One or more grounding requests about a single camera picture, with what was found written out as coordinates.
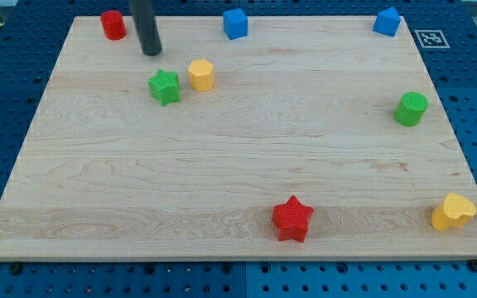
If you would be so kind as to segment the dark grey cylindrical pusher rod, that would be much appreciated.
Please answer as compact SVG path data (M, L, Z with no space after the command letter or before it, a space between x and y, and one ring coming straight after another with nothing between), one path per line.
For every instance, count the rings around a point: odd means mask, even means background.
M137 36L144 55L161 53L161 39L152 0L128 0Z

